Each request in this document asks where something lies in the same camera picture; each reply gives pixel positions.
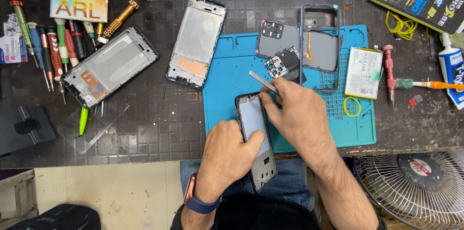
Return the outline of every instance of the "hand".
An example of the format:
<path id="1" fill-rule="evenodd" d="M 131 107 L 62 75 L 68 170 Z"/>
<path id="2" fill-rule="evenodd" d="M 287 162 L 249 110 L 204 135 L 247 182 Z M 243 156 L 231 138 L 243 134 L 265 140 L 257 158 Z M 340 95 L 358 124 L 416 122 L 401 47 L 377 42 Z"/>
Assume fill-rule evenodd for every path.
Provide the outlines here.
<path id="1" fill-rule="evenodd" d="M 263 142 L 264 132 L 257 130 L 244 143 L 236 120 L 223 120 L 213 126 L 206 136 L 195 197 L 214 203 L 228 186 L 248 173 Z"/>
<path id="2" fill-rule="evenodd" d="M 261 88 L 259 97 L 269 120 L 284 138 L 311 165 L 336 153 L 336 146 L 328 129 L 324 100 L 312 89 L 302 87 L 284 78 L 270 81 L 279 91 L 276 101 L 267 87 Z"/>

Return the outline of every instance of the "silicone mat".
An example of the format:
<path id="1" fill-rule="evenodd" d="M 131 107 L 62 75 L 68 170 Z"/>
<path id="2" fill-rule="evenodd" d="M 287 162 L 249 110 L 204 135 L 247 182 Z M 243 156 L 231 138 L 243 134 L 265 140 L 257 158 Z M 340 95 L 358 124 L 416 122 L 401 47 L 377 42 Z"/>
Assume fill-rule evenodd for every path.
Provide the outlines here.
<path id="1" fill-rule="evenodd" d="M 337 91 L 318 92 L 327 106 L 330 132 L 337 147 L 374 144 L 375 134 L 374 102 L 371 99 L 357 97 L 361 103 L 361 113 L 355 118 L 348 117 L 343 111 L 345 99 L 345 79 L 349 49 L 368 47 L 368 31 L 365 25 L 342 26 L 340 32 L 343 44 L 340 53 L 340 85 Z M 261 83 L 248 72 L 254 71 L 261 78 L 271 80 L 264 62 L 266 59 L 255 55 L 258 33 L 221 35 L 213 55 L 208 80 L 203 87 L 206 133 L 220 120 L 237 119 L 235 97 L 241 94 L 259 91 Z M 314 88 L 323 86 L 336 79 L 337 73 L 327 73 L 303 68 L 308 79 L 304 86 Z M 351 115 L 358 112 L 357 103 L 347 100 L 347 109 Z M 274 153 L 295 151 L 277 129 L 268 121 L 270 140 Z"/>

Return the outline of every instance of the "wristwatch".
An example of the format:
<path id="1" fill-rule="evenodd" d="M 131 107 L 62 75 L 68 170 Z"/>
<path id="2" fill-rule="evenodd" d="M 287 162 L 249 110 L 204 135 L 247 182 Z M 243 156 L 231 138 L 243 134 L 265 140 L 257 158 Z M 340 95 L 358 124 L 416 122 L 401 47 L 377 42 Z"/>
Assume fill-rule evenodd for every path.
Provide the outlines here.
<path id="1" fill-rule="evenodd" d="M 195 182 L 197 178 L 197 172 L 190 176 L 190 181 L 185 190 L 184 204 L 188 209 L 193 210 L 199 214 L 209 214 L 213 212 L 221 203 L 222 196 L 220 196 L 214 203 L 203 203 L 194 197 Z"/>

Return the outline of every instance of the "white glue tube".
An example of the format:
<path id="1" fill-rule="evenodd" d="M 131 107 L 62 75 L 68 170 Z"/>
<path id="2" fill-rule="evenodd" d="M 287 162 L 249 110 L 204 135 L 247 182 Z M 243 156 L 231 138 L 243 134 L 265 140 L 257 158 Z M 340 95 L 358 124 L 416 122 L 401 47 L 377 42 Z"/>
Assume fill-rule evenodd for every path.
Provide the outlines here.
<path id="1" fill-rule="evenodd" d="M 441 73 L 448 84 L 464 84 L 464 63 L 461 49 L 451 48 L 448 33 L 443 33 L 444 50 L 438 53 Z M 456 107 L 464 108 L 464 90 L 446 89 Z"/>

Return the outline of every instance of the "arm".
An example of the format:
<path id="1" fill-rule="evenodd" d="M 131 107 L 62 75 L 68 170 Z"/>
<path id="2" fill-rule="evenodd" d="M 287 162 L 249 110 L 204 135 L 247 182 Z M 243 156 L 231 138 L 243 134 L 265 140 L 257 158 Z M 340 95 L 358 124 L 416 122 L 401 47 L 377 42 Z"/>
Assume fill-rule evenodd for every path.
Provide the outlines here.
<path id="1" fill-rule="evenodd" d="M 251 169 L 264 141 L 264 132 L 255 131 L 244 143 L 236 120 L 220 121 L 206 136 L 205 150 L 198 170 L 194 197 L 214 203 L 224 190 Z M 211 229 L 216 210 L 199 214 L 184 206 L 181 224 L 185 230 Z"/>
<path id="2" fill-rule="evenodd" d="M 301 155 L 317 177 L 317 185 L 333 226 L 339 230 L 375 230 L 379 220 L 368 198 L 338 155 L 328 128 L 324 100 L 313 90 L 283 78 L 270 82 L 279 90 L 260 97 L 269 120 Z"/>

